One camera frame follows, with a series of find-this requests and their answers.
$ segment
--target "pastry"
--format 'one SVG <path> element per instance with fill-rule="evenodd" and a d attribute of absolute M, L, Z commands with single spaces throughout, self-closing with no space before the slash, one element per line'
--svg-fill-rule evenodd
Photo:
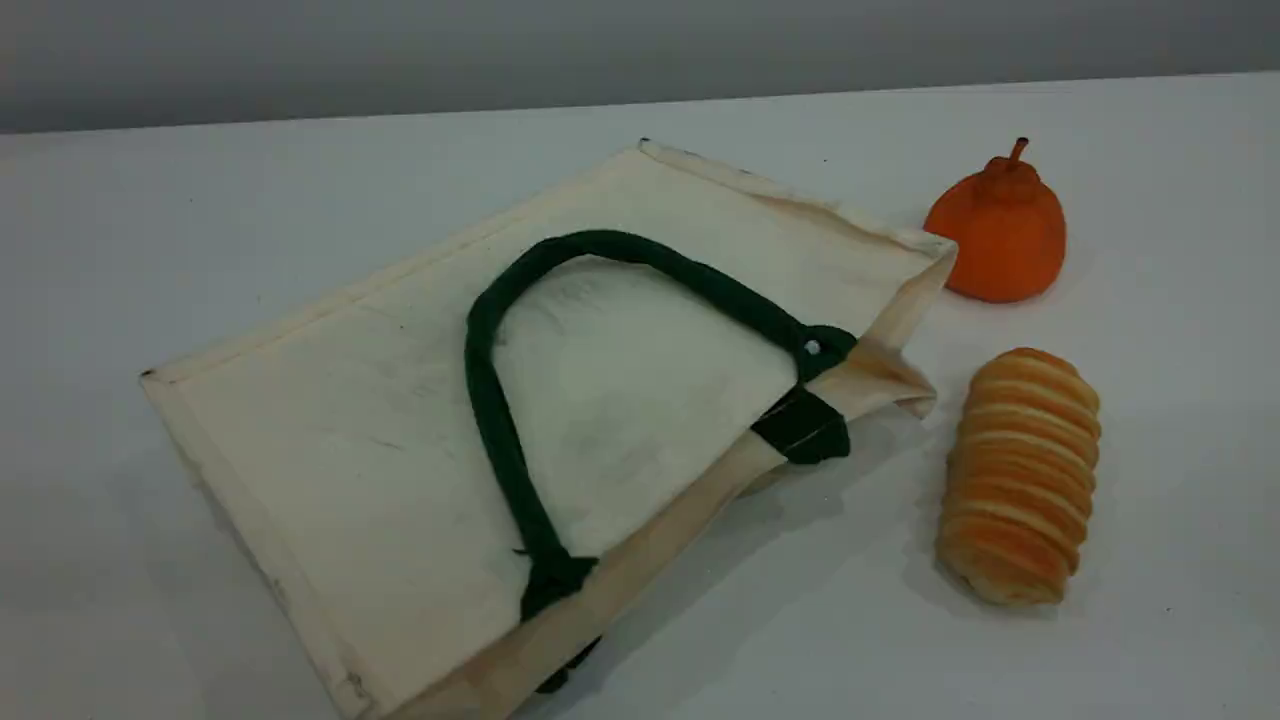
<path fill-rule="evenodd" d="M 1060 602 L 1093 512 L 1098 396 L 1070 363 L 1019 348 L 969 384 L 937 550 L 997 605 Z"/>

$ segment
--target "pear stem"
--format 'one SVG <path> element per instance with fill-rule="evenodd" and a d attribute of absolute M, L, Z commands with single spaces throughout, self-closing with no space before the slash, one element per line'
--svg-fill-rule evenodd
<path fill-rule="evenodd" d="M 1030 143 L 1025 137 L 1019 137 L 1018 142 L 1014 142 L 1014 151 L 1009 154 L 1009 159 L 1014 163 L 1023 156 L 1023 150 L 1027 150 L 1027 145 Z"/>

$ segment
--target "bag handle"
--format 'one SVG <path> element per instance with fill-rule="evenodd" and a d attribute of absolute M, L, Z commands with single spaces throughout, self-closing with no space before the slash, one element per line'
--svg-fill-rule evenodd
<path fill-rule="evenodd" d="M 485 452 L 493 466 L 498 486 L 502 488 L 507 506 L 525 543 L 524 553 L 529 555 L 531 568 L 529 584 L 520 601 L 521 621 L 530 620 L 552 603 L 568 597 L 582 588 L 582 583 L 595 566 L 595 557 L 573 557 L 561 543 L 556 527 L 547 514 L 538 491 L 529 478 L 529 466 L 520 445 L 520 434 L 511 416 L 507 396 L 502 391 L 498 373 L 493 365 L 493 345 L 507 310 L 534 283 L 554 268 L 581 258 L 594 255 L 618 263 L 648 265 L 686 288 L 700 295 L 717 310 L 730 318 L 755 329 L 760 336 L 786 351 L 796 365 L 796 388 L 783 401 L 765 414 L 777 416 L 780 407 L 796 406 L 796 396 L 817 402 L 826 409 L 824 425 L 819 429 L 831 430 L 829 414 L 838 413 L 823 404 L 817 396 L 804 389 L 804 383 L 817 378 L 823 372 L 842 363 L 858 340 L 829 325 L 805 325 L 792 318 L 786 310 L 758 295 L 749 287 L 724 273 L 685 258 L 680 252 L 652 240 L 621 231 L 590 229 L 559 237 L 552 237 L 530 247 L 493 281 L 476 299 L 467 314 L 467 337 L 465 366 L 467 392 L 475 414 L 476 427 L 484 441 Z M 837 436 L 842 434 L 824 456 L 847 455 L 849 433 L 840 423 Z M 808 436 L 817 430 L 808 432 Z M 823 433 L 831 439 L 829 432 Z M 796 445 L 795 438 L 786 438 L 786 450 L 780 442 L 773 442 L 783 455 Z M 808 461 L 815 461 L 812 447 Z"/>

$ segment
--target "stain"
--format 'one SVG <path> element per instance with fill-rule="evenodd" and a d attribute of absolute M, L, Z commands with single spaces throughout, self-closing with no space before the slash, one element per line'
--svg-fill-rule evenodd
<path fill-rule="evenodd" d="M 389 448 L 392 448 L 392 450 L 398 450 L 398 451 L 401 451 L 401 452 L 404 452 L 404 446 L 403 446 L 403 445 L 397 445 L 397 443 L 394 443 L 394 442 L 390 442 L 390 441 L 388 441 L 388 439 L 380 439 L 380 438 L 375 438 L 375 437 L 372 437 L 372 436 L 370 436 L 370 437 L 367 437 L 367 438 L 365 438 L 365 439 L 367 439 L 369 442 L 371 442 L 371 443 L 374 443 L 374 445 L 380 445 L 380 446 L 383 446 L 383 447 L 389 447 Z"/>

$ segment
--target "fake fruit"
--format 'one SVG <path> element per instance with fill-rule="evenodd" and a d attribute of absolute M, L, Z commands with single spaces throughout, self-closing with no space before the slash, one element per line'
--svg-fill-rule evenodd
<path fill-rule="evenodd" d="M 959 246 L 947 281 L 954 292 L 1018 302 L 1048 290 L 1062 269 L 1066 218 L 1036 168 L 1020 160 L 1027 145 L 1019 137 L 1009 158 L 957 182 L 924 220 L 924 229 Z"/>

